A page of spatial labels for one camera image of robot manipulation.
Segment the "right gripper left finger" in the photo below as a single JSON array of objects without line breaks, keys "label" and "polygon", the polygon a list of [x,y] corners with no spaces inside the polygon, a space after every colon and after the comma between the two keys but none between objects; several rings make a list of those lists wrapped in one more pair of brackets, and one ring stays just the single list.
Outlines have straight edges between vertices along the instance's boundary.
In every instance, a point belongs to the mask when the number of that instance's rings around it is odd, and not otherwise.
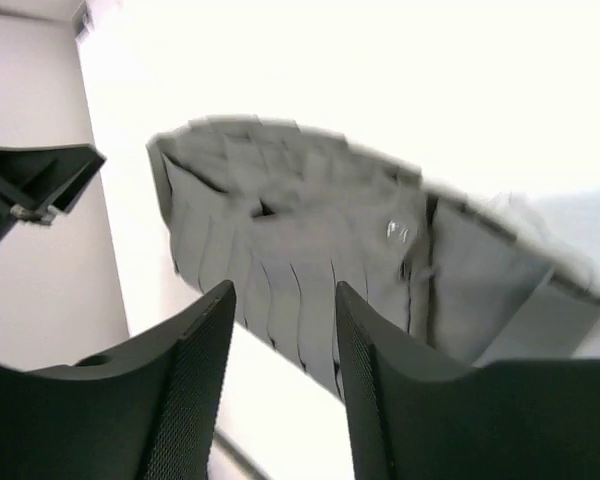
[{"label": "right gripper left finger", "polygon": [[236,305],[223,281],[74,365],[0,365],[0,479],[204,479]]}]

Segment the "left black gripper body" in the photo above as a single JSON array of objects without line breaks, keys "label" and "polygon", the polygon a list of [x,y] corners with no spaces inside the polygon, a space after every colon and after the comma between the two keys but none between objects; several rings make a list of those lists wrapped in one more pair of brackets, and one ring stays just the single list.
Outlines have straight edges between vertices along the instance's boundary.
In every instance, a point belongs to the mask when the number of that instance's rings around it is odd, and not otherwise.
[{"label": "left black gripper body", "polygon": [[0,147],[0,242],[19,223],[71,212],[106,158],[90,144]]}]

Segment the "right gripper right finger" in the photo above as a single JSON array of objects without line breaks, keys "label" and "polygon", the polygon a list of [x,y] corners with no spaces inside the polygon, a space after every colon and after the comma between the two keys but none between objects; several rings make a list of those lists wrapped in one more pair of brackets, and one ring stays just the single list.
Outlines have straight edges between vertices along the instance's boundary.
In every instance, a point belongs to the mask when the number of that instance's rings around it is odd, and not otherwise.
[{"label": "right gripper right finger", "polygon": [[335,294],[359,479],[600,479],[600,359],[457,362]]}]

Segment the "grey pleated skirt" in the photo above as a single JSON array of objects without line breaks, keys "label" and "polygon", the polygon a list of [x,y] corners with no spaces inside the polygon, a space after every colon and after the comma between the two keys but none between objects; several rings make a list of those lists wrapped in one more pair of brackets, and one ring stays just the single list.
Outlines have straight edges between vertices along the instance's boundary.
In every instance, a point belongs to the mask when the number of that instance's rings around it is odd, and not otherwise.
[{"label": "grey pleated skirt", "polygon": [[216,118],[147,150],[176,272],[201,292],[232,281],[236,320],[336,396],[340,282],[466,364],[568,357],[600,319],[571,264],[341,136]]}]

